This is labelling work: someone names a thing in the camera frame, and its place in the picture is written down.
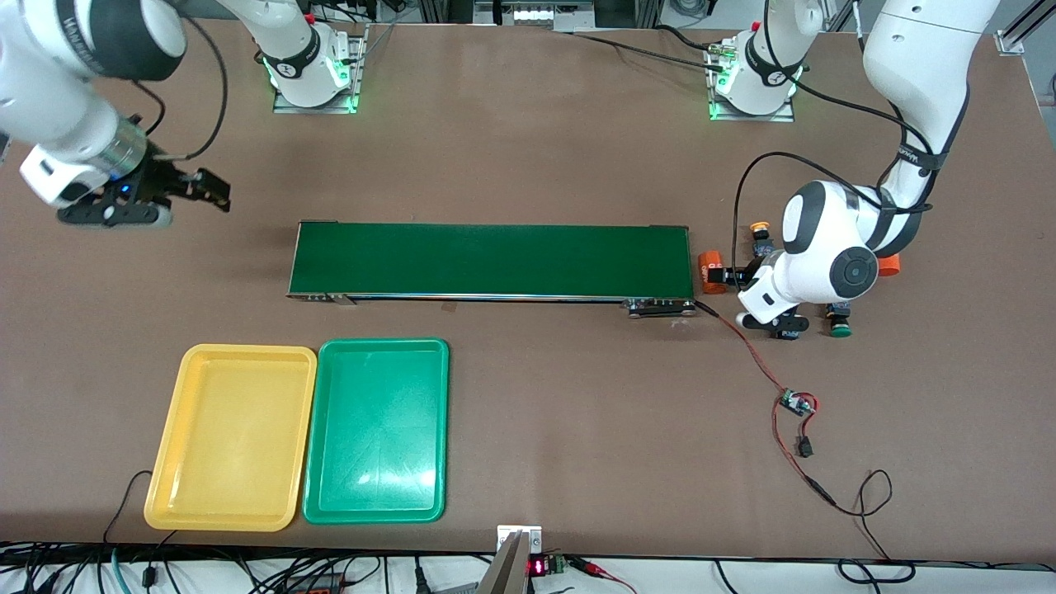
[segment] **brown table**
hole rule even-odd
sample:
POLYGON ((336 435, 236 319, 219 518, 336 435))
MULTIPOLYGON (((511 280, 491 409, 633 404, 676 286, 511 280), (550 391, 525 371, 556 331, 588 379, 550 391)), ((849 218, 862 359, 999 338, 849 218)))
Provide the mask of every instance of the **brown table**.
MULTIPOLYGON (((0 539, 97 540, 132 474, 154 462, 180 357, 199 342, 305 345, 429 336, 452 351, 447 513, 436 523, 176 541, 487 551, 499 523, 595 554, 871 556, 851 518, 796 478, 770 435, 774 392, 709 317, 629 321, 615 305, 286 299, 297 222, 684 224, 728 249, 734 189, 768 150, 869 182, 889 123, 797 99, 797 122, 711 123, 699 71, 533 29, 399 26, 372 58, 361 113, 269 112, 254 47, 209 23, 231 109, 200 160, 233 186, 224 216, 177 204, 162 231, 59 225, 0 169, 0 539)), ((685 57, 666 34, 615 37, 685 57)), ((155 133, 189 150, 219 79, 190 55, 156 88, 155 133)), ((823 35, 812 83, 884 108, 854 40, 823 35)), ((973 103, 903 272, 855 301, 854 337, 814 326, 757 337, 782 380, 822 398, 804 466, 844 505, 869 469, 894 480, 870 527, 898 557, 1056 559, 1056 160, 1019 59, 983 39, 973 103)), ((129 86, 99 85, 152 114, 129 86)), ((760 166, 742 225, 777 222, 815 174, 760 166)), ((744 245, 747 254, 747 242, 744 245)), ((733 295, 712 298, 734 315, 733 295)), ((786 414, 788 439, 794 419, 786 414)), ((151 541, 146 484, 113 538, 151 541)), ((882 495, 878 486, 870 499, 882 495)))

